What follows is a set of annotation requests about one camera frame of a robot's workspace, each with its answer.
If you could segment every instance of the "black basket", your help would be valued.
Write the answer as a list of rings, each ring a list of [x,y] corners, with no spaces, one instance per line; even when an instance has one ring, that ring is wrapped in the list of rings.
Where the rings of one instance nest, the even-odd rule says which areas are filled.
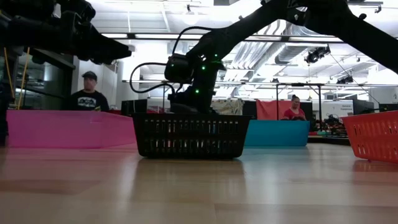
[[[242,155],[250,116],[133,114],[144,157],[231,159]]]

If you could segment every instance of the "person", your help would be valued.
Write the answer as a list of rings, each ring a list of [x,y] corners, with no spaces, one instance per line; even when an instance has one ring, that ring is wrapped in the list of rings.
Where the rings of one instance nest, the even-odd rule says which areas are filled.
[[[293,95],[292,106],[285,111],[282,119],[306,121],[304,111],[300,109],[299,97]]]
[[[82,111],[109,111],[106,97],[95,90],[97,85],[97,76],[94,72],[86,72],[82,75],[84,78],[84,89],[72,94],[65,103],[66,110]]]

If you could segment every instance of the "robotic arm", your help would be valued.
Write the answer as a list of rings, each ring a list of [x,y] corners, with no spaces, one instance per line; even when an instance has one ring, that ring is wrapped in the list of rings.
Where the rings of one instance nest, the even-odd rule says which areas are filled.
[[[224,69],[221,59],[235,45],[268,26],[284,19],[319,34],[334,35],[375,61],[398,72],[393,62],[398,40],[357,18],[346,0],[263,0],[251,15],[222,29],[213,29],[186,55],[173,54],[165,69],[170,82],[191,84],[186,91],[169,95],[174,113],[210,113],[217,72]],[[305,12],[298,7],[307,7]],[[387,51],[381,54],[380,49]]]
[[[61,17],[55,17],[56,3]],[[26,46],[111,64],[131,56],[128,46],[101,35],[85,0],[0,0],[0,45]]]

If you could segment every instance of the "orange basket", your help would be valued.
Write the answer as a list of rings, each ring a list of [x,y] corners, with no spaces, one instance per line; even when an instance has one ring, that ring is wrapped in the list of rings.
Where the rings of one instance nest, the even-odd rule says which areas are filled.
[[[398,111],[343,118],[354,155],[398,164]]]

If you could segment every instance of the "pink basket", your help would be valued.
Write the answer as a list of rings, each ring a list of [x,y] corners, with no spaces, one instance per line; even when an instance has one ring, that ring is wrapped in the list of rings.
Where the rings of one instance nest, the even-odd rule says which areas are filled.
[[[9,146],[92,149],[136,143],[132,118],[97,111],[7,111]]]

